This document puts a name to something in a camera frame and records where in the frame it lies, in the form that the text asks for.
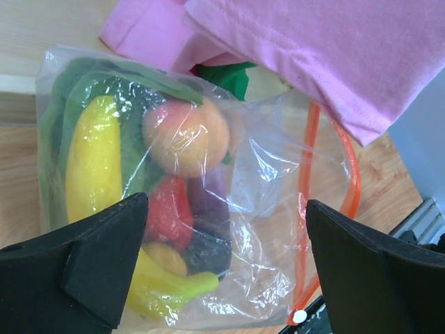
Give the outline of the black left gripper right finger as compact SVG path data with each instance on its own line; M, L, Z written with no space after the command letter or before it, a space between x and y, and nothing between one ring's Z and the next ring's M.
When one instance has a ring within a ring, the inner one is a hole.
M306 225L333 333L444 332L444 254L318 200Z

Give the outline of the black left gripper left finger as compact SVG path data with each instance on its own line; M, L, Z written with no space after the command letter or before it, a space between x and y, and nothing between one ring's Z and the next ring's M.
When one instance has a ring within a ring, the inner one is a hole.
M2 333L111 333L121 321L147 220L136 193L1 249Z

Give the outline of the small dark fake plum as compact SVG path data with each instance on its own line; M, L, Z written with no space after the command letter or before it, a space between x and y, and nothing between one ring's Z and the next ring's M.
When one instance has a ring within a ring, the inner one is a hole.
M232 241L218 234L195 230L180 255L186 263L188 274L211 272L221 281L229 272Z

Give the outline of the dark purple fake eggplant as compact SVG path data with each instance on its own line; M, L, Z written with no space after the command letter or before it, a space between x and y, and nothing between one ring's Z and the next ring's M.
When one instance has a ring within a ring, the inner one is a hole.
M195 228L225 234L230 229L229 207L221 165L187 181L188 202Z

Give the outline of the clear zip top bag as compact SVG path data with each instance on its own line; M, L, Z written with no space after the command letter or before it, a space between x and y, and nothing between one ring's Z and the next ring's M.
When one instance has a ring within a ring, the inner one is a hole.
M282 325L319 282L315 198L357 213L347 134L290 90L246 103L211 79L57 46L36 79L41 231L135 193L148 217L124 332Z

